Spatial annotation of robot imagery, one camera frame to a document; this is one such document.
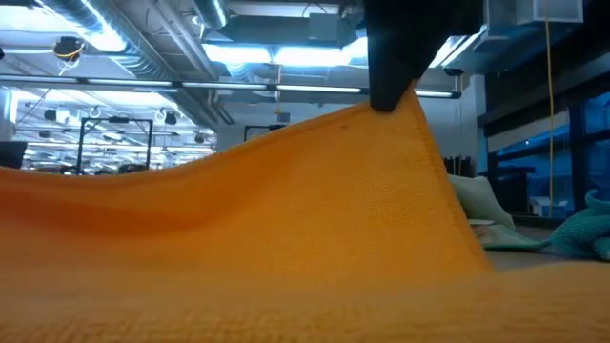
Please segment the orange microfiber towel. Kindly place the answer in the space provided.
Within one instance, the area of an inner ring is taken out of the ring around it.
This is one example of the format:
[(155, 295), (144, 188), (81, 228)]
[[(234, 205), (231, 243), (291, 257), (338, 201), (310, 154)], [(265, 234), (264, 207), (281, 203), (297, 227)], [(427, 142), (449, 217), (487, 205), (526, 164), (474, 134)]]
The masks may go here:
[(610, 265), (497, 272), (424, 113), (160, 171), (0, 169), (0, 343), (610, 343)]

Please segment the pale green towel teal hem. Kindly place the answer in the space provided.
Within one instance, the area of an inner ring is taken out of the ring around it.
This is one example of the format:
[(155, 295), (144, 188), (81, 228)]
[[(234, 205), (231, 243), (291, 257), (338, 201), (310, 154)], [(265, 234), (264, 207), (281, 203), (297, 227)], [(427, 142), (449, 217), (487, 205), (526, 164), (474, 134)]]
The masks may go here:
[(469, 225), (484, 250), (540, 251), (546, 240), (537, 241), (516, 231), (512, 216), (499, 204), (492, 186), (484, 176), (474, 178), (449, 175)]

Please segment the teal microfiber towel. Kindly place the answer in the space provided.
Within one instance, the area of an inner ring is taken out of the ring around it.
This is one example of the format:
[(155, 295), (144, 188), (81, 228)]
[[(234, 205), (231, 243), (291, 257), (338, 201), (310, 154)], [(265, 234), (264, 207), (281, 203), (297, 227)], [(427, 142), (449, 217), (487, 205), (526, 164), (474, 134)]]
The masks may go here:
[(597, 190), (585, 195), (585, 208), (567, 218), (549, 238), (562, 252), (572, 256), (610, 262), (610, 200)]

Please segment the black storage rack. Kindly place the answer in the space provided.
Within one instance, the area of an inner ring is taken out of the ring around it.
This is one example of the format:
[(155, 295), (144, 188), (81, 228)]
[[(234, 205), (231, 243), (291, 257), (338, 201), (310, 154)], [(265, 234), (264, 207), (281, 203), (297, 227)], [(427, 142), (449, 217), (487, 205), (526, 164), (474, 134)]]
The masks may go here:
[(449, 174), (470, 178), (476, 175), (475, 165), (470, 156), (445, 157), (443, 163)]

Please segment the long ceiling light bar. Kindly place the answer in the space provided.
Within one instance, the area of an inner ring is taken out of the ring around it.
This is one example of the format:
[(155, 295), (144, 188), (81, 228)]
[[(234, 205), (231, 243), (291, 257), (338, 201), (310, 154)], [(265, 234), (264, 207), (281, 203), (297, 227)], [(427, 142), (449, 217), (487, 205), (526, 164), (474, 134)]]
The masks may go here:
[(159, 81), (143, 79), (86, 78), (0, 74), (0, 85), (24, 88), (74, 89), (94, 91), (151, 91), (178, 92), (179, 90), (223, 91), (303, 91), (337, 94), (368, 95), (368, 88), (311, 86), (293, 84), (248, 84), (212, 81)]

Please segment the white box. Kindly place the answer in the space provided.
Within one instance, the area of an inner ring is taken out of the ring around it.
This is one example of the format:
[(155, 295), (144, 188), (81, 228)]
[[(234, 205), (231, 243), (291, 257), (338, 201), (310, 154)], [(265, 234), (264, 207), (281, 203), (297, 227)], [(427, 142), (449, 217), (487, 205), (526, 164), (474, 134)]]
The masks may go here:
[(569, 204), (567, 200), (552, 202), (549, 197), (544, 196), (532, 196), (529, 203), (532, 213), (539, 217), (564, 217)]

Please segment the black monitor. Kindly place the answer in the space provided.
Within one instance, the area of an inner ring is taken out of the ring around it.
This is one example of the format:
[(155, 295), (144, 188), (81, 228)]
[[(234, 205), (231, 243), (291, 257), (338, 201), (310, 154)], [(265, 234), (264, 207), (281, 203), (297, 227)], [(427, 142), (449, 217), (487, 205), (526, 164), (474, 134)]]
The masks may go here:
[(0, 141), (0, 167), (20, 169), (27, 147), (24, 141)]

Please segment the black gantry frame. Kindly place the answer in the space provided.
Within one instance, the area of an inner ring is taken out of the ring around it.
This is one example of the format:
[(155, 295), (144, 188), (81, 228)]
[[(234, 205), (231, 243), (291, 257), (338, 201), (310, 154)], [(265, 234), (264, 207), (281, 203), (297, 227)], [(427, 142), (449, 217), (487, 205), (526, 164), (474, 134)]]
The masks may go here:
[(265, 135), (271, 131), (277, 131), (285, 128), (282, 124), (273, 124), (268, 126), (262, 125), (248, 125), (244, 127), (243, 141), (247, 142), (250, 139)]
[(77, 159), (76, 159), (76, 168), (78, 170), (82, 170), (82, 153), (84, 150), (84, 140), (85, 136), (93, 129), (97, 127), (97, 125), (101, 122), (109, 122), (113, 124), (130, 124), (130, 123), (146, 123), (149, 125), (149, 128), (144, 131), (148, 135), (147, 141), (147, 150), (146, 150), (146, 162), (145, 166), (148, 169), (151, 164), (151, 156), (152, 156), (152, 142), (153, 142), (153, 121), (151, 119), (130, 119), (129, 117), (120, 117), (120, 116), (111, 116), (108, 118), (93, 118), (93, 117), (85, 117), (81, 120), (80, 132), (79, 132), (79, 140), (77, 146)]

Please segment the round silver ceiling duct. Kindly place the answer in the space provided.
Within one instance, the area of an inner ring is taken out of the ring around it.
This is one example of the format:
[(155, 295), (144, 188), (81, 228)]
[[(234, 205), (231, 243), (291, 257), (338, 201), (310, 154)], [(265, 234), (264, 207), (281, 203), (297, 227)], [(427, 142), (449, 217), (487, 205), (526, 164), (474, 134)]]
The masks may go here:
[(228, 24), (230, 14), (225, 0), (192, 1), (199, 20), (207, 29), (219, 30)]

